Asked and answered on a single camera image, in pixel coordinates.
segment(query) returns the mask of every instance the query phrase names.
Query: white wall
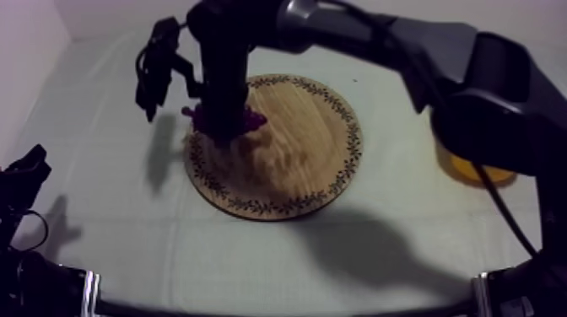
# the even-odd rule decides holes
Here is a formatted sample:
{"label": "white wall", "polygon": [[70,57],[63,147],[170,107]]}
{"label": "white wall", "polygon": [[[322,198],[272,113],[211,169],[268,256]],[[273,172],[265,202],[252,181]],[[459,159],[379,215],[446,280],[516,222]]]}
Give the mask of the white wall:
{"label": "white wall", "polygon": [[[76,39],[129,29],[176,15],[197,0],[55,0]],[[565,0],[350,0],[374,12],[465,21],[521,40],[567,46]]]}
{"label": "white wall", "polygon": [[0,0],[0,164],[68,42],[52,0]]}

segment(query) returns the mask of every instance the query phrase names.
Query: white tablecloth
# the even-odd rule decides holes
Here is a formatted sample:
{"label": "white tablecloth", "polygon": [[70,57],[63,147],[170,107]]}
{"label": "white tablecloth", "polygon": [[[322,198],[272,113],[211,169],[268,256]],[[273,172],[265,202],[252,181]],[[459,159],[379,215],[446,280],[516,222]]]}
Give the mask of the white tablecloth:
{"label": "white tablecloth", "polygon": [[[257,49],[249,73],[313,78],[353,106],[364,154],[352,185],[296,222],[216,210],[179,159],[190,126],[180,109],[195,105],[182,78],[174,76],[153,125],[134,103],[134,60],[148,36],[72,44],[13,151],[16,159],[36,143],[47,149],[53,172],[35,204],[51,224],[43,251],[100,273],[103,297],[188,312],[379,313],[455,303],[471,277],[527,258],[488,194],[440,168],[428,114],[414,113],[398,75],[319,48],[301,56]],[[191,36],[181,43],[198,65]],[[565,75],[557,61],[567,55],[537,54],[552,79]],[[501,193],[540,245],[533,179],[519,176]],[[15,244],[40,235],[26,220]]]}

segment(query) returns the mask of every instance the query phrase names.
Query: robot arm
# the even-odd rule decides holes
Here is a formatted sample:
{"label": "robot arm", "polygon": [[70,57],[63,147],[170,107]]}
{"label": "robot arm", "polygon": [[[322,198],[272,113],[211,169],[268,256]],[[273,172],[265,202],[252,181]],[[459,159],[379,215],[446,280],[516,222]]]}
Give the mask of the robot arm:
{"label": "robot arm", "polygon": [[[467,24],[385,14],[362,19],[325,2],[332,1],[203,0],[189,12],[188,28],[201,46],[204,83],[197,89],[192,72],[183,74],[189,95],[201,98],[205,124],[199,126],[208,127],[202,132],[220,142],[246,132],[246,68],[254,46],[297,54],[319,45],[365,59],[402,75],[414,109],[432,108],[434,133],[448,150],[478,164],[535,175],[544,249],[567,256],[561,246],[567,240],[567,213],[562,212],[567,209],[562,199],[567,101],[526,48]],[[153,35],[155,43],[158,35],[163,32]],[[175,54],[176,45],[170,47],[168,54]],[[172,67],[159,54],[146,57],[144,70],[170,74]],[[161,103],[167,84],[160,86]],[[149,103],[143,108],[154,113],[155,103]]]}

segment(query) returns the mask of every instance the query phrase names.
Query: yellow bowl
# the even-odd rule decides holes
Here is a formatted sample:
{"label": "yellow bowl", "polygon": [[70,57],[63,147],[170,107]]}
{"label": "yellow bowl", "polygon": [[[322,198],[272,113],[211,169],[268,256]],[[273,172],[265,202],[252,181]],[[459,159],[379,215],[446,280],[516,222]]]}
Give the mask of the yellow bowl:
{"label": "yellow bowl", "polygon": [[[478,175],[477,171],[474,169],[473,164],[471,162],[459,158],[455,154],[451,154],[451,164],[457,172],[459,172],[464,177],[468,178],[469,180],[474,181],[481,181],[480,176]],[[495,167],[484,166],[486,170],[486,174],[489,175],[490,179],[494,183],[500,183],[502,181],[508,180],[510,177],[514,176],[514,172],[510,172],[509,170],[505,169],[497,169]]]}

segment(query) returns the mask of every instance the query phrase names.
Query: wood grain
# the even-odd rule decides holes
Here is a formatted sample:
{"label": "wood grain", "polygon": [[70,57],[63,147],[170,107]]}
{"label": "wood grain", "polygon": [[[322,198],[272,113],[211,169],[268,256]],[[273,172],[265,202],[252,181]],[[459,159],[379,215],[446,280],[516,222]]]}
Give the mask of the wood grain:
{"label": "wood grain", "polygon": [[237,217],[291,219],[340,195],[358,168],[362,135],[352,108],[322,83],[293,75],[250,78],[247,104],[268,123],[216,148],[190,132],[186,170],[212,204]]}

